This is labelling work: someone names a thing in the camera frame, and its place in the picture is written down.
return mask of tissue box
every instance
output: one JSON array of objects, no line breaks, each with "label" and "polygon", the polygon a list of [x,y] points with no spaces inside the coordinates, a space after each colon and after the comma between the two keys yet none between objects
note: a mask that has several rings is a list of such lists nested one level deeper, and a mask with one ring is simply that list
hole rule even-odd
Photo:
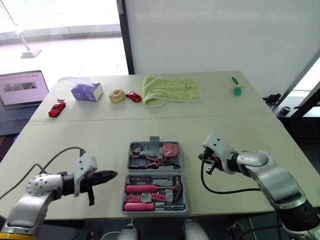
[{"label": "tissue box", "polygon": [[92,85],[78,84],[72,88],[71,93],[76,100],[97,102],[104,91],[100,82],[93,82]]}]

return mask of green towel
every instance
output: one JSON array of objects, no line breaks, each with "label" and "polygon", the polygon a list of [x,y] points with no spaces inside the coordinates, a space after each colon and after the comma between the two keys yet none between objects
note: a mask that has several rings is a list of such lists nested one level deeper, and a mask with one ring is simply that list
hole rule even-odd
[{"label": "green towel", "polygon": [[197,102],[202,99],[198,84],[192,78],[165,78],[146,76],[142,85],[142,102],[146,106],[158,107],[166,100]]}]

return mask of cable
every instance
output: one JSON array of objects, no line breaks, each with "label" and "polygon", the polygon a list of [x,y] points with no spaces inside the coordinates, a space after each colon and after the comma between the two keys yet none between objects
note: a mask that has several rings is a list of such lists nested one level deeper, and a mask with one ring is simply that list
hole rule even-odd
[{"label": "cable", "polygon": [[6,196],[8,193],[10,193],[13,189],[15,189],[23,180],[25,180],[25,178],[28,176],[28,174],[34,169],[34,167],[37,166],[41,169],[41,172],[44,172],[45,174],[49,174],[44,167],[42,167],[39,163],[34,164],[30,170],[23,176],[23,178],[21,178],[21,180],[14,185],[12,188],[10,188],[8,191],[6,191],[2,196],[0,196],[0,200]]},{"label": "cable", "polygon": [[215,191],[215,190],[212,190],[205,183],[204,165],[205,165],[205,161],[202,161],[202,163],[201,163],[201,173],[200,173],[201,182],[202,182],[202,185],[204,186],[204,188],[207,189],[209,192],[211,192],[213,194],[236,194],[236,193],[249,192],[249,191],[261,191],[260,188],[246,188],[246,189],[240,189],[240,190],[234,190],[234,191]]},{"label": "cable", "polygon": [[73,238],[71,238],[70,240],[75,240],[77,239],[78,237],[80,237],[81,234],[83,234],[85,231],[87,231],[92,225],[93,223],[95,222],[96,220],[93,220],[92,222],[90,222],[90,224],[88,226],[86,226],[82,232],[80,232],[77,236],[74,236]]},{"label": "cable", "polygon": [[250,227],[252,229],[252,235],[254,237],[254,240],[257,240],[256,234],[255,234],[255,231],[254,231],[254,226],[252,225],[252,221],[251,221],[250,217],[249,217],[249,223],[250,223]]},{"label": "cable", "polygon": [[[279,215],[276,216],[276,224],[280,224],[280,217],[279,217]],[[282,240],[282,235],[281,235],[281,230],[280,230],[280,228],[277,229],[277,233],[278,233],[278,240]]]},{"label": "cable", "polygon": [[241,240],[243,239],[244,235],[247,235],[253,231],[259,231],[259,230],[265,230],[265,229],[274,229],[274,228],[281,228],[282,225],[271,225],[271,226],[260,226],[260,227],[256,227],[256,228],[252,228],[252,229],[249,229],[247,231],[244,231],[242,233],[240,233],[236,238],[235,240]]},{"label": "cable", "polygon": [[60,152],[58,152],[53,158],[51,158],[51,160],[44,166],[44,169],[46,169],[50,163],[52,163],[53,160],[55,160],[60,154],[64,153],[65,151],[68,151],[70,149],[79,149],[80,150],[80,157],[86,152],[83,148],[78,147],[78,146],[71,146],[68,147]]},{"label": "cable", "polygon": [[100,238],[100,240],[102,240],[105,236],[109,235],[109,234],[119,234],[120,232],[119,231],[111,231],[111,232],[108,232],[106,233],[105,235],[102,236],[102,238]]}]

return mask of gray plastic case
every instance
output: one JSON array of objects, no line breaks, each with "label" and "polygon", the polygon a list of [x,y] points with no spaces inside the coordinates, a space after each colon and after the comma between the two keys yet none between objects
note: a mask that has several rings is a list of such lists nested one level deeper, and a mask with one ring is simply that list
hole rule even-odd
[{"label": "gray plastic case", "polygon": [[[176,164],[180,166],[180,168],[175,168],[174,166],[159,166],[157,169],[130,169],[131,165],[131,156],[133,155],[131,151],[131,146],[134,144],[140,144],[143,147],[143,151],[149,151],[154,152],[155,157],[163,158],[160,153],[160,148],[163,147],[165,143],[173,143],[177,144],[179,148],[179,154],[176,157],[176,160],[174,161]],[[131,142],[129,146],[129,154],[128,154],[128,164],[127,168],[130,171],[130,173],[125,177],[124,182],[124,189],[122,194],[122,205],[121,205],[121,212],[124,215],[145,215],[145,216],[157,216],[157,215],[185,215],[188,212],[188,203],[187,203],[187,185],[186,180],[183,175],[181,175],[180,171],[182,169],[182,151],[180,144],[176,141],[160,141],[159,136],[150,136],[150,141],[135,141]],[[130,178],[136,178],[136,177],[150,177],[150,178],[168,178],[168,179],[174,179],[175,176],[180,176],[181,184],[183,187],[182,196],[181,198],[174,202],[172,205],[184,205],[184,209],[174,209],[171,210],[170,208],[157,209],[155,211],[124,211],[124,206],[126,203],[126,186],[130,184]],[[144,181],[140,181],[141,184],[152,184],[152,183],[144,183]]]}]

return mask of hammer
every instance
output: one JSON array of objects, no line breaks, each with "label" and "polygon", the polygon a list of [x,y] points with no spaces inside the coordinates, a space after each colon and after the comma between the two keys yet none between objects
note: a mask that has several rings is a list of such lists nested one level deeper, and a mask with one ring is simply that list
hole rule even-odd
[{"label": "hammer", "polygon": [[151,193],[151,192],[157,192],[162,189],[172,189],[175,191],[175,197],[174,201],[176,202],[179,200],[179,198],[182,196],[183,193],[183,187],[181,184],[181,178],[180,176],[175,176],[175,185],[173,186],[157,186],[152,184],[146,184],[146,185],[127,185],[125,187],[125,192],[127,194],[132,193]]}]

